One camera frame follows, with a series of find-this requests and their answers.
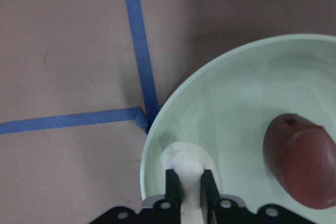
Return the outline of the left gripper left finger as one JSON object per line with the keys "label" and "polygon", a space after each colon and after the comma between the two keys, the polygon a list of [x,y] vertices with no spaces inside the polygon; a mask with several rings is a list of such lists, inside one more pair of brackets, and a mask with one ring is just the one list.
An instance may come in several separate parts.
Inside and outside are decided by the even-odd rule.
{"label": "left gripper left finger", "polygon": [[175,202],[180,208],[183,196],[183,188],[178,175],[173,169],[167,169],[165,171],[165,199]]}

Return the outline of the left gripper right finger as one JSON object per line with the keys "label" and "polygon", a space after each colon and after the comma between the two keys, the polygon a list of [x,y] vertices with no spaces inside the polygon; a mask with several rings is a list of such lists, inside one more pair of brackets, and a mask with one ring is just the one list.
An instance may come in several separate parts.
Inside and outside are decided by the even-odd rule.
{"label": "left gripper right finger", "polygon": [[205,169],[201,176],[200,203],[202,208],[212,208],[220,194],[210,169]]}

